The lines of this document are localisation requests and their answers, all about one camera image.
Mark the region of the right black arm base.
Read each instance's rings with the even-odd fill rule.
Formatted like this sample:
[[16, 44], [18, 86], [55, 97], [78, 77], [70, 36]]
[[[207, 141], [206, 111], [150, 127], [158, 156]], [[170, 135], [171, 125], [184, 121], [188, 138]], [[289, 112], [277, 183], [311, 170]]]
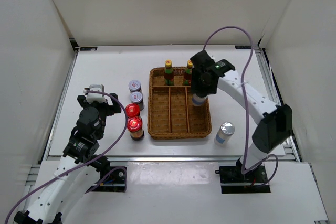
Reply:
[[264, 165], [246, 175], [240, 174], [236, 166], [220, 166], [214, 173], [219, 175], [222, 194], [271, 193]]

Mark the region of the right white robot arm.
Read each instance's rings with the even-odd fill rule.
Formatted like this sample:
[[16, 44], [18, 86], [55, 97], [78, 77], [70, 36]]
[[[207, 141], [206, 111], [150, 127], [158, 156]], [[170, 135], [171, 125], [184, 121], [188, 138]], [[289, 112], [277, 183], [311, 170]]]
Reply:
[[202, 50], [190, 60], [194, 66], [191, 80], [194, 106], [203, 105], [208, 95], [222, 90], [245, 109], [246, 119], [253, 119], [257, 125], [252, 135], [246, 131], [246, 141], [252, 143], [245, 144], [244, 154], [236, 162], [236, 177], [247, 182], [273, 149], [292, 134], [292, 109], [265, 98], [225, 59], [216, 62]]

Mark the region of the yellow-cap sauce bottle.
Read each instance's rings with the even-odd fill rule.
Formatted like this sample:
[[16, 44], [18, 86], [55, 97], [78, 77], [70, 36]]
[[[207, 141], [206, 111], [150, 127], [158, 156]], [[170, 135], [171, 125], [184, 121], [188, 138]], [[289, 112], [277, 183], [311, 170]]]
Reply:
[[193, 63], [190, 60], [188, 60], [183, 74], [183, 85], [185, 86], [191, 85], [193, 68], [194, 68]]
[[164, 67], [164, 81], [168, 86], [174, 85], [174, 69], [172, 67], [172, 61], [166, 60]]

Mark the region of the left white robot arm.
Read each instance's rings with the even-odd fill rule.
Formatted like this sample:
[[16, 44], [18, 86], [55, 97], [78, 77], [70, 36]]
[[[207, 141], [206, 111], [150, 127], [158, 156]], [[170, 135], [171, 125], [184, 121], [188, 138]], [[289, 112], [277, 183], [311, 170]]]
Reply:
[[77, 100], [82, 110], [58, 167], [49, 181], [24, 196], [40, 192], [27, 210], [16, 213], [14, 223], [63, 223], [84, 194], [127, 171], [112, 167], [104, 153], [96, 154], [107, 117], [125, 112], [117, 94], [89, 88]]

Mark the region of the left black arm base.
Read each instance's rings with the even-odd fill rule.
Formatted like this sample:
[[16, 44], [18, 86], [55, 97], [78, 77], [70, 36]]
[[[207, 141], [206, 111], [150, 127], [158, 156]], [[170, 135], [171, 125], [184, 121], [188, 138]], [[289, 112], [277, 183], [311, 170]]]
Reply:
[[110, 166], [100, 175], [100, 179], [87, 191], [102, 193], [124, 193], [127, 190], [127, 168], [125, 166]]

